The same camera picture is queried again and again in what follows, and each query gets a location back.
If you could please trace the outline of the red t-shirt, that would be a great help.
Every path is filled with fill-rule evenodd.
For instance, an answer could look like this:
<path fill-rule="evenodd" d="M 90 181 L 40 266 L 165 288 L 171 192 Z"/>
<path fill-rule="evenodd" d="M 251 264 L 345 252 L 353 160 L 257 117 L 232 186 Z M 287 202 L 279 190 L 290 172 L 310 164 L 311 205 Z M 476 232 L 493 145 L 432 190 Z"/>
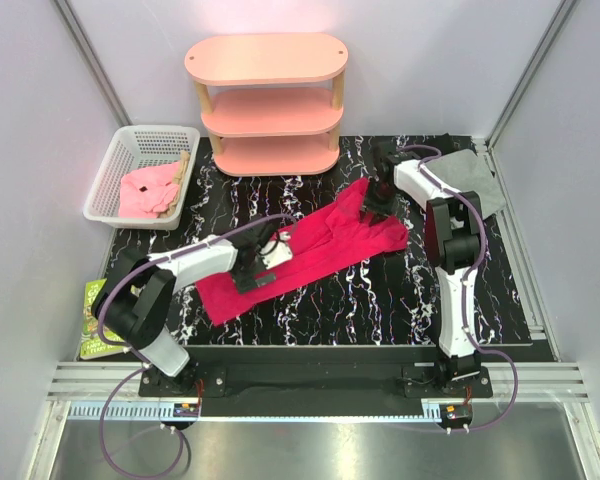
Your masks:
<path fill-rule="evenodd" d="M 276 279 L 240 294 L 231 276 L 221 273 L 196 283 L 196 289 L 215 326 L 231 321 L 255 305 L 330 276 L 355 263 L 401 251 L 408 229 L 391 216 L 377 224 L 361 221 L 359 210 L 369 181 L 359 179 L 327 206 L 302 218 L 290 239 L 293 258 L 273 269 Z"/>

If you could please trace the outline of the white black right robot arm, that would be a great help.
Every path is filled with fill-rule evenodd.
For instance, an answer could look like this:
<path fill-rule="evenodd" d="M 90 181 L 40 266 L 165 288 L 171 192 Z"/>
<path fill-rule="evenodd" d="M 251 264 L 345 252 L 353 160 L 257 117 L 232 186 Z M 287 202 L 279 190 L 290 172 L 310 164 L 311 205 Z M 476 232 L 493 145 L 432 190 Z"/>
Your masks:
<path fill-rule="evenodd" d="M 438 148 L 427 145 L 395 149 L 389 142 L 376 143 L 376 176 L 369 181 L 360 219 L 372 225 L 388 220 L 399 192 L 425 211 L 425 252 L 440 289 L 441 326 L 432 382 L 440 393 L 452 397 L 480 376 L 474 289 L 486 240 L 479 195 L 450 186 L 426 166 L 440 157 Z"/>

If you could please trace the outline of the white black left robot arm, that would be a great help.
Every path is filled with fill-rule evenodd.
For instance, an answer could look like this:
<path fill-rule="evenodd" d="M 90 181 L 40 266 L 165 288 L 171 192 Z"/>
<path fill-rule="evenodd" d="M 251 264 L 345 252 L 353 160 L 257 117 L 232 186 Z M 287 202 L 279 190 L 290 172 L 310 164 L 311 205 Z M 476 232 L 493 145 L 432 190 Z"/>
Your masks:
<path fill-rule="evenodd" d="M 256 221 L 162 254 L 128 250 L 91 305 L 98 335 L 109 329 L 143 363 L 158 370 L 170 393 L 186 395 L 195 386 L 195 363 L 166 327 L 172 297 L 221 273 L 229 275 L 240 294 L 266 286 L 276 279 L 273 269 L 293 258 L 289 240 L 275 224 Z"/>

